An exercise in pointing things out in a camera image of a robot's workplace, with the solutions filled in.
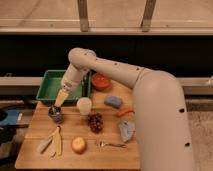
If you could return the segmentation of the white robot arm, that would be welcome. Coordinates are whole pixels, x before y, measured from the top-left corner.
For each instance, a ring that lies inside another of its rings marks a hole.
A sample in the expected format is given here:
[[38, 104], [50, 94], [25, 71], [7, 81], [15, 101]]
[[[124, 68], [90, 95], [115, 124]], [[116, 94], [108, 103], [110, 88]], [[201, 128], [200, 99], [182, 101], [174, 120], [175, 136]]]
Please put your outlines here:
[[89, 71], [133, 90], [136, 139], [142, 171], [196, 171], [184, 92], [168, 72], [102, 59], [73, 48], [55, 105], [61, 106]]

